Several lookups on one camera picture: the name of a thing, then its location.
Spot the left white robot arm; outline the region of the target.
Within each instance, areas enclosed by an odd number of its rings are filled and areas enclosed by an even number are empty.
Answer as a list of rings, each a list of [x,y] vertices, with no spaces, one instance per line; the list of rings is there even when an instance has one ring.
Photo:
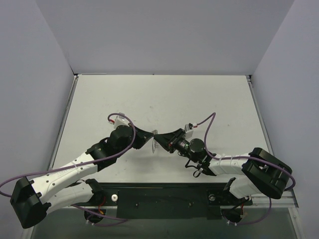
[[[83,180],[114,164],[126,148],[141,149],[154,134],[130,125],[120,125],[109,137],[92,145],[79,157],[57,171],[28,180],[19,179],[10,203],[24,229],[41,222],[47,214],[60,208],[89,203],[93,206],[106,202],[102,186],[95,179]]]

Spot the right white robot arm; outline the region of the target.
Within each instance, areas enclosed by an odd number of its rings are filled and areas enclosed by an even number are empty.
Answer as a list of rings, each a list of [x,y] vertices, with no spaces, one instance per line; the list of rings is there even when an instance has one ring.
[[[167,152],[177,151],[192,161],[196,168],[194,177],[200,174],[233,175],[235,178],[222,192],[224,201],[229,204],[255,194],[280,199],[292,174],[291,167],[259,147],[248,154],[218,158],[207,151],[203,140],[194,138],[188,141],[183,129],[156,134],[154,139]]]

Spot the metal key holder plate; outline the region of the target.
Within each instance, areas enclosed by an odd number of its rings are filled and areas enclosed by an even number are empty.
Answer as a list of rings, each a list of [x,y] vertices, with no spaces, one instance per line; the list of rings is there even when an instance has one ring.
[[[158,130],[157,129],[154,129],[152,131],[153,135],[156,135],[158,134]],[[152,140],[152,153],[154,154],[155,153],[155,150],[158,148],[159,146],[159,143],[153,138]]]

